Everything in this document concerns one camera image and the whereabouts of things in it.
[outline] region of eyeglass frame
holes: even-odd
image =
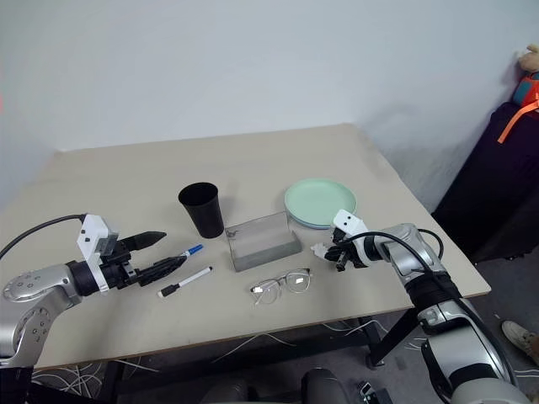
[[[298,275],[302,275],[302,276],[307,276],[307,286],[305,286],[305,289],[302,290],[302,291],[297,291],[297,290],[293,290],[291,289],[291,287],[288,285],[288,276],[289,275],[293,275],[293,274],[298,274]],[[249,292],[256,297],[256,293],[254,292],[255,288],[259,287],[259,288],[262,288],[262,292],[260,293],[260,296],[257,298],[257,300],[254,302],[254,305],[256,306],[258,303],[260,303],[260,301],[262,300],[262,296],[264,296],[264,292],[266,290],[270,290],[271,287],[273,287],[273,284],[272,286],[270,286],[269,288],[264,288],[262,287],[261,285],[266,283],[266,282],[275,282],[275,284],[277,284],[279,286],[279,293],[277,295],[277,297],[275,297],[275,299],[273,301],[271,301],[270,303],[267,303],[267,304],[271,304],[271,303],[274,303],[277,299],[280,298],[280,296],[282,295],[282,285],[281,285],[281,282],[284,281],[284,284],[286,285],[286,288],[292,292],[292,293],[296,293],[296,294],[300,294],[300,293],[305,293],[307,292],[307,290],[309,289],[309,286],[311,285],[311,277],[312,277],[312,274],[311,274],[311,269],[310,268],[297,268],[297,269],[292,269],[292,271],[289,271],[287,272],[286,274],[283,274],[281,275],[280,277],[278,278],[270,278],[270,279],[265,279],[265,280],[261,280],[260,282],[258,282],[255,286],[253,286],[251,289],[249,289]]]

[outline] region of orange strap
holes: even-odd
[[[533,111],[534,109],[539,109],[539,94],[537,94],[537,93],[536,93],[535,102],[533,102],[533,103],[531,103],[529,105],[526,105],[525,107],[519,109],[518,112],[515,114],[515,116],[513,116],[513,118],[511,118],[511,120],[509,121],[507,126],[505,126],[504,131],[499,136],[498,143],[504,143],[505,138],[507,137],[507,135],[509,134],[509,132],[513,128],[513,125],[516,123],[516,121],[519,120],[520,117],[523,114],[527,114],[528,112]]]

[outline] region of white wall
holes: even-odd
[[[537,0],[4,1],[18,176],[0,203],[54,149],[355,122],[432,210],[538,16]]]

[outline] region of black cup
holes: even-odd
[[[191,216],[201,236],[215,238],[221,235],[225,227],[222,224],[217,187],[213,183],[192,183],[179,192],[178,200]]]

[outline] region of white marker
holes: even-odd
[[[163,297],[166,297],[168,295],[171,295],[176,290],[178,290],[179,288],[183,288],[188,283],[193,282],[195,279],[198,279],[201,276],[209,274],[212,270],[213,270],[213,267],[204,268],[201,271],[197,272],[196,274],[193,274],[193,275],[189,276],[188,278],[182,280],[181,282],[178,282],[177,284],[171,284],[171,285],[167,286],[166,288],[159,290],[158,293],[157,293],[157,296],[163,298]]]

